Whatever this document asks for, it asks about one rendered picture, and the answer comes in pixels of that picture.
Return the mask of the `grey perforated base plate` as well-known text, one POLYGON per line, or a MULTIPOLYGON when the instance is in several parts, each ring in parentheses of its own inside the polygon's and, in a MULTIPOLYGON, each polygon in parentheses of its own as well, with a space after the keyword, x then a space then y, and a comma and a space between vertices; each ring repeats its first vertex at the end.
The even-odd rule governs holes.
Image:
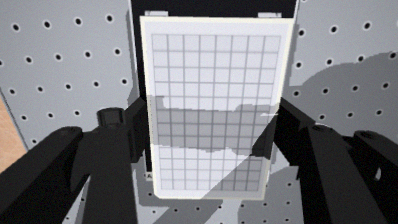
MULTIPOLYGON (((282 97, 340 135, 398 144, 398 0, 299 0, 282 97)), ((137 98, 128 0, 0 0, 0 98, 26 153, 137 98)), ((264 200, 166 199, 131 163, 139 224, 304 224, 274 143, 264 200)))

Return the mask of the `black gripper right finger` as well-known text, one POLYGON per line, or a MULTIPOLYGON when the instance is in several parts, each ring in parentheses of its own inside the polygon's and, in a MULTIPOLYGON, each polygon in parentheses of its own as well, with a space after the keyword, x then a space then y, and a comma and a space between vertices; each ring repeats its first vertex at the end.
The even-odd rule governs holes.
POLYGON ((398 224, 398 144, 373 131, 349 137, 315 123, 280 98, 274 143, 299 166, 304 224, 398 224))

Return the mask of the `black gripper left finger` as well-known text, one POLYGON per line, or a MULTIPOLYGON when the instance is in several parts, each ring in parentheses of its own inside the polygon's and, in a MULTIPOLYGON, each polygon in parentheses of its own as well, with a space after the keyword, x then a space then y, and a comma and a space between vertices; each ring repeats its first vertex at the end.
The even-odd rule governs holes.
POLYGON ((150 139, 146 91, 97 120, 53 131, 0 173, 0 224, 62 224, 89 176, 81 224, 138 224, 131 163, 150 139))

